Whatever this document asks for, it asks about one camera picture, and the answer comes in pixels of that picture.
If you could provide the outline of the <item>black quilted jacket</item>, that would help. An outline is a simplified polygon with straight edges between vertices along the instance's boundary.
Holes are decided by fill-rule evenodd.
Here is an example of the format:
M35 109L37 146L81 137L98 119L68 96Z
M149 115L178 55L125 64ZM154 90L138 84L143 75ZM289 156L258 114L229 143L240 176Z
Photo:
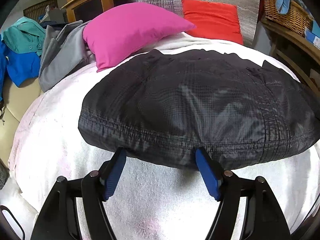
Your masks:
M84 97L90 145L195 169L203 147L226 169L300 154L319 141L319 99L284 70L236 54L152 50L121 64Z

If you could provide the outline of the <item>white bed blanket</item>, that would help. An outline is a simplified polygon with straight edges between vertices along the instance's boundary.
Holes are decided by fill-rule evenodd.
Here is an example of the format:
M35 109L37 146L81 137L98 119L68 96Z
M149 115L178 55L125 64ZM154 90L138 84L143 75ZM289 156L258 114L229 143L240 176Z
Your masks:
M64 78L34 99L15 133L9 168L20 188L16 207L30 233L58 176L78 179L112 156L87 144L78 130L85 95L110 70L95 63ZM303 153L236 169L236 175L263 176L294 233L319 211L319 143ZM105 204L119 239L204 239L219 204L197 171L180 170L128 158L116 192Z

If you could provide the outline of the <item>beige sofa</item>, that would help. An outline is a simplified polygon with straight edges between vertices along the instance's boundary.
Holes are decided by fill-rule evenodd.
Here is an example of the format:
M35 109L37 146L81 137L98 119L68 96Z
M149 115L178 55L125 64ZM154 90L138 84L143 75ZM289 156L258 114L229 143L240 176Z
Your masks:
M1 162L4 166L8 165L15 132L23 115L41 94L38 78L28 79L19 87L9 79L4 82L1 119Z

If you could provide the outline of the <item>blue jacket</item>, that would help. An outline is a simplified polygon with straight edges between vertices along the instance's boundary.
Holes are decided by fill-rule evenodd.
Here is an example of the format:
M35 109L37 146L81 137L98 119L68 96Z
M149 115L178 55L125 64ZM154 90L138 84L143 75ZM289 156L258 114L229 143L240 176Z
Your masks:
M38 77L39 70L40 58L35 52L18 54L1 41L1 101L6 75L19 87L25 80Z

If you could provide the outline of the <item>grey garment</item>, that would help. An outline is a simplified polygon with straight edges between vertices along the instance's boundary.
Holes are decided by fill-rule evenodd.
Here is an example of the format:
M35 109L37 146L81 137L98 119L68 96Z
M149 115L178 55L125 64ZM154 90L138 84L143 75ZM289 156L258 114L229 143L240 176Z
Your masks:
M88 22L79 20L65 25L62 30L46 27L39 70L43 92L52 89L69 74L95 62L95 55L83 38L87 25Z

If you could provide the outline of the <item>wooden side table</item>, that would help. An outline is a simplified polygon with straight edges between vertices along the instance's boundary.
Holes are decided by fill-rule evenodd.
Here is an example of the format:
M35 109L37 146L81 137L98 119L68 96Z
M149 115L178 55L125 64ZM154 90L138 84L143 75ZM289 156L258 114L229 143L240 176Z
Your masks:
M319 96L319 49L266 17L261 19L261 23L272 42L269 55L289 67L301 83Z

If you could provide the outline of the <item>teal shirt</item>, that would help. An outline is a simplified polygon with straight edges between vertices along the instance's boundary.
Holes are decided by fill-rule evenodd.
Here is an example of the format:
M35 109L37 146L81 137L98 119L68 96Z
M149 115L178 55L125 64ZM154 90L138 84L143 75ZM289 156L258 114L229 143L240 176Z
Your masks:
M42 55L46 31L35 20L23 16L1 34L2 41L17 54Z

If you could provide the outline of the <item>pink pillow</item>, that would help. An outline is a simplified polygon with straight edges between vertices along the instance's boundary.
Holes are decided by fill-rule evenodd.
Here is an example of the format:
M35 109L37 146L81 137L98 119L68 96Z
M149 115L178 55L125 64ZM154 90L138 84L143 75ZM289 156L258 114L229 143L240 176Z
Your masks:
M144 46L195 28L188 20L153 4L134 2L109 9L84 28L97 71L120 64Z

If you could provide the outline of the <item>blue cardboard box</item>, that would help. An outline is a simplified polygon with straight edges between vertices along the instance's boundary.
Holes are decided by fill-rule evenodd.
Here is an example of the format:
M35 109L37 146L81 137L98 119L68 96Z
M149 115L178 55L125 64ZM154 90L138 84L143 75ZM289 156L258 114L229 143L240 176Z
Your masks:
M307 41L313 44L316 48L320 49L319 25L315 20L313 20L311 27L305 28L304 36Z

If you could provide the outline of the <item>red pillow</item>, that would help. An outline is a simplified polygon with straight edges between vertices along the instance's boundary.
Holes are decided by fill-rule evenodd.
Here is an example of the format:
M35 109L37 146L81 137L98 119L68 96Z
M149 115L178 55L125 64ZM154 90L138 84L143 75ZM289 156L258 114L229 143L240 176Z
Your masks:
M183 17L195 25L193 37L226 40L243 45L236 5L200 0L181 0Z

